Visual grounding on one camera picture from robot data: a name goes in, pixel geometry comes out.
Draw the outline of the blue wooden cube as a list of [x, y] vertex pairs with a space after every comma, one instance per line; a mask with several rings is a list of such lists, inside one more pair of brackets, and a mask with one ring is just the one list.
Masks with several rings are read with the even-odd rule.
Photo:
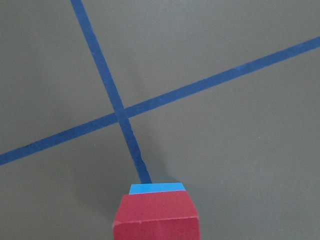
[[181, 182], [132, 184], [129, 195], [185, 191]]

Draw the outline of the red wooden cube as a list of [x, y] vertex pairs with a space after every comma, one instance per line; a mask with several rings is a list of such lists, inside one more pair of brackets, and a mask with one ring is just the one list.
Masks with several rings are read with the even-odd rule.
[[187, 191], [127, 194], [112, 224], [115, 240], [200, 240], [200, 218]]

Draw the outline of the blue tape grid lines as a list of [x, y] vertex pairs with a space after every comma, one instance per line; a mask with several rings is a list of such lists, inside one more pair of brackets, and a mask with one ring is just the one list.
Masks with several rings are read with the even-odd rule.
[[152, 183], [147, 166], [142, 158], [138, 141], [134, 135], [130, 118], [136, 117], [148, 111], [157, 109], [174, 101], [186, 98], [201, 91], [218, 86], [220, 84], [237, 79], [244, 75], [253, 73], [287, 59], [296, 57], [306, 52], [315, 50], [320, 46], [320, 38], [315, 37], [299, 44], [290, 46], [275, 53], [263, 56], [253, 61], [244, 63], [205, 79], [196, 81], [186, 86], [177, 88], [159, 96], [150, 98], [129, 107], [124, 107], [119, 91], [111, 75], [107, 61], [101, 50], [99, 41], [94, 33], [90, 19], [81, 0], [71, 1], [71, 6], [86, 40], [104, 88], [107, 92], [113, 113], [91, 120], [84, 124], [72, 127], [65, 131], [56, 133], [46, 138], [37, 140], [31, 144], [19, 147], [0, 155], [0, 164], [5, 165], [64, 142], [79, 138], [86, 134], [108, 127], [115, 123], [119, 124], [124, 136], [126, 145], [131, 155], [131, 159], [137, 171], [140, 182], [143, 184]]

